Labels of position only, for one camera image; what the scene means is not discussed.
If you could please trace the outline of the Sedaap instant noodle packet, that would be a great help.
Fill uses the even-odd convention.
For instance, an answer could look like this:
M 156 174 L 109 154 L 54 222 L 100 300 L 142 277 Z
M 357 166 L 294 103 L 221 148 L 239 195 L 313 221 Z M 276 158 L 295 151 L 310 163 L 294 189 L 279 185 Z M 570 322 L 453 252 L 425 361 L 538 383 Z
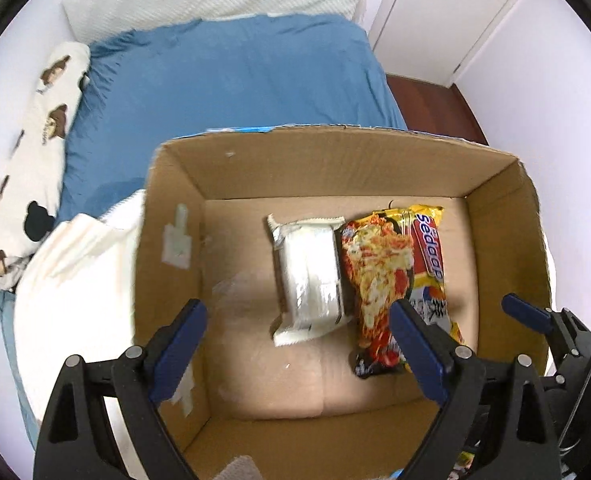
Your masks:
M 425 323 L 463 342 L 448 312 L 442 217 L 442 207 L 416 204 L 376 210 L 343 226 L 342 263 L 356 294 L 353 372 L 358 378 L 408 367 L 389 322 L 390 307 L 397 300 L 408 300 Z

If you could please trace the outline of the silver white snack pack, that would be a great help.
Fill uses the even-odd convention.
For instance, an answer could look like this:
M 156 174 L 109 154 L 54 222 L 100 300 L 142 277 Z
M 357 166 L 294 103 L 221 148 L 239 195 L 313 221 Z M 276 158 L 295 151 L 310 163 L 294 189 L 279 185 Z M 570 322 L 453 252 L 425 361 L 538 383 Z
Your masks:
M 342 217 L 280 223 L 266 218 L 276 257 L 281 318 L 272 333 L 277 347 L 326 336 L 351 320 L 346 310 L 337 232 Z

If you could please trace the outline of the blue bed sheet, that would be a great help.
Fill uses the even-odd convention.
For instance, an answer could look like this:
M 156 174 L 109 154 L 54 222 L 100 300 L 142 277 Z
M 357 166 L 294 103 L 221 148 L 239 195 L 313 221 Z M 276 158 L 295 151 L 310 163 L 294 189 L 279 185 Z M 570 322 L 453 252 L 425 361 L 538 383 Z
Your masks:
M 167 141 L 239 128 L 405 125 L 365 32 L 336 15 L 195 21 L 87 46 L 90 67 L 66 138 L 50 234 L 78 214 L 100 218 L 146 192 L 134 342 L 146 340 L 200 285 L 198 190 L 188 181 L 186 157 L 166 154 Z M 0 310 L 22 412 L 35 426 L 16 360 L 18 282 L 0 289 Z

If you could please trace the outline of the white striped blanket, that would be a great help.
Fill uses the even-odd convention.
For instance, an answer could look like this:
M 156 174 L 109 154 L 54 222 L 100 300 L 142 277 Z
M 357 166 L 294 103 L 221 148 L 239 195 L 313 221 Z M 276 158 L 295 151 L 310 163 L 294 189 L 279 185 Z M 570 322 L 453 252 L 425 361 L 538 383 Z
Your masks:
M 41 244 L 18 282 L 13 333 L 18 374 L 41 422 L 66 358 L 112 360 L 135 337 L 135 260 L 144 190 L 100 218 L 78 214 Z

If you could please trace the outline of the bear print pillow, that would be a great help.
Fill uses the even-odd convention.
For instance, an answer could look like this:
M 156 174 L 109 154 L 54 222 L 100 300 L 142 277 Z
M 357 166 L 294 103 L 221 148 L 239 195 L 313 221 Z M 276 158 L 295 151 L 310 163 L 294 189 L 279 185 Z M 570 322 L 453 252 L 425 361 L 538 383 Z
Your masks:
M 90 67 L 81 42 L 59 44 L 41 72 L 0 186 L 0 289 L 14 288 L 56 223 L 65 143 Z

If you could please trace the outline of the white door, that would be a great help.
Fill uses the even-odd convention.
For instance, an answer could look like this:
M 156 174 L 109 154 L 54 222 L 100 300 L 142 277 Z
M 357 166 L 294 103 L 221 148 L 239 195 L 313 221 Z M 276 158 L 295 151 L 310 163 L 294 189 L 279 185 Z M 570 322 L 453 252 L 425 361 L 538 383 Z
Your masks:
M 369 30 L 390 75 L 448 87 L 513 0 L 382 0 Z

